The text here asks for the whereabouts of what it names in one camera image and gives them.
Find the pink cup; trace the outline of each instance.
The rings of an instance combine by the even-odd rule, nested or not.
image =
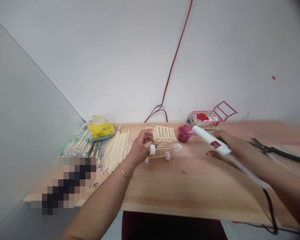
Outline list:
[[[192,130],[192,128],[187,125],[179,126],[178,127],[178,140],[180,142],[187,142],[189,140],[189,138],[191,137],[191,134],[187,134],[187,132],[189,132],[191,130]]]

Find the paint stain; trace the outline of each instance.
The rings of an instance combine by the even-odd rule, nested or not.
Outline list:
[[[243,120],[247,119],[247,118],[249,117],[249,114],[250,114],[250,113],[247,113],[247,115],[246,115],[245,117],[242,116],[242,118],[241,118],[240,121],[243,121]]]

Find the gold bangle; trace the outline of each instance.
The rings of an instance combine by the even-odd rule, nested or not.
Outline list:
[[[123,173],[123,175],[126,177],[126,179],[128,180],[128,182],[130,182],[130,178],[128,178],[128,176],[124,173],[124,171],[122,170],[122,167],[120,165],[120,163],[118,163],[120,169],[121,169],[121,172]]]

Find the yellow package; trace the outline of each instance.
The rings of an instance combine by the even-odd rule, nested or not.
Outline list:
[[[91,141],[107,139],[115,135],[113,125],[104,116],[93,116],[89,124],[89,135]]]

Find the wooden table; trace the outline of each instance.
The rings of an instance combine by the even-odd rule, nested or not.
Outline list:
[[[122,124],[121,130],[130,130],[132,143],[145,127],[173,127],[177,136],[177,128],[182,124],[131,123]],[[300,132],[282,122],[226,122],[220,128],[246,140],[251,133],[264,145],[300,157]],[[150,159],[137,167],[121,210],[271,224],[268,202],[260,187],[242,172],[206,156],[210,147],[199,137],[192,136],[181,145],[181,153],[171,151],[170,161]],[[299,163],[289,163],[300,169]],[[95,183],[100,185],[106,177],[97,173]],[[89,189],[77,206],[82,206],[94,190]],[[269,194],[278,225],[299,227],[272,189]]]

